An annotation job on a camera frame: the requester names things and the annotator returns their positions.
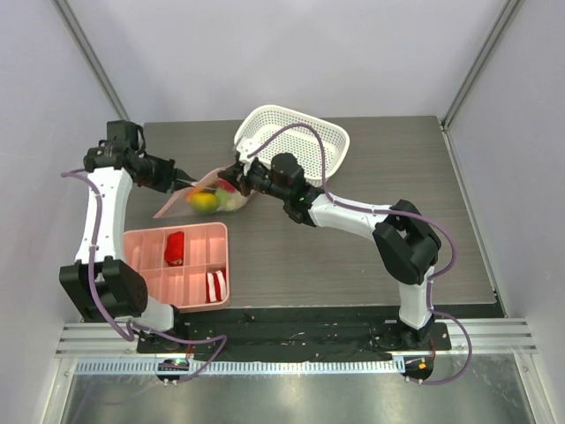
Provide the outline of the clear pink zip top bag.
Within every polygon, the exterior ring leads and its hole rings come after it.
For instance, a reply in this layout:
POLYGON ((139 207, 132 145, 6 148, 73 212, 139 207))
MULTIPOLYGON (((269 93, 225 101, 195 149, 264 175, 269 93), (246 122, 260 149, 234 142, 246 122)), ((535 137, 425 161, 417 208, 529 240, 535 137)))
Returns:
POLYGON ((243 208, 252 195, 243 196, 228 181, 220 178, 219 172, 225 169, 225 166, 213 169, 191 186, 174 192, 153 219, 208 216, 243 208))

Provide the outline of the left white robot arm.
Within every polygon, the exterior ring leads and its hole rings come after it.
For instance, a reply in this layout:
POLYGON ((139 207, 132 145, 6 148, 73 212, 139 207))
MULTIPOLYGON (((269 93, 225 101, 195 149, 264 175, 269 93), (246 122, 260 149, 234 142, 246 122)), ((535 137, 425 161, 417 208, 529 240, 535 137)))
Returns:
POLYGON ((192 178, 174 161, 140 153, 123 141, 91 148, 80 170, 66 172, 88 186, 87 217, 73 264, 61 267, 59 282, 86 322, 106 322, 124 339, 133 329, 156 330, 158 343, 179 352, 188 340, 179 311, 153 298, 144 277, 127 264, 124 222, 134 186, 173 193, 192 178))

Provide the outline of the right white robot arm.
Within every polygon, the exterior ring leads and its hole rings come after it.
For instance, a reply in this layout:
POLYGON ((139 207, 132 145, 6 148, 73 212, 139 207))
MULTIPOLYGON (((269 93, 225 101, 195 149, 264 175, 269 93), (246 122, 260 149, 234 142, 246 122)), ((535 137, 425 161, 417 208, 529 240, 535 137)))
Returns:
POLYGON ((430 283, 441 241, 428 223, 419 220, 412 203, 398 201, 386 208, 329 199, 323 188, 306 181, 303 168, 290 153, 276 155, 269 168, 257 159, 237 162, 218 177, 244 196, 258 192, 281 200, 284 212, 296 223, 373 240, 385 269, 399 283, 400 341, 417 349, 429 340, 434 321, 430 283))

